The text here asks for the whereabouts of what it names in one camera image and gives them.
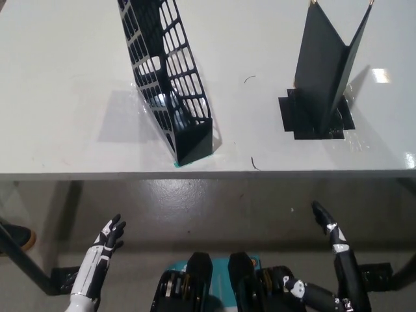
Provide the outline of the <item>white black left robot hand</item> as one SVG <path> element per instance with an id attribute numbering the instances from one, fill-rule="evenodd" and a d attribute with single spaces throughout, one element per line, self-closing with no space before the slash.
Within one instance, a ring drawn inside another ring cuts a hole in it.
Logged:
<path id="1" fill-rule="evenodd" d="M 71 295 L 81 295 L 91 300 L 100 297 L 111 257 L 124 244 L 121 237 L 125 226 L 126 221 L 121 221 L 121 214 L 117 214 L 99 232 L 81 263 Z"/>

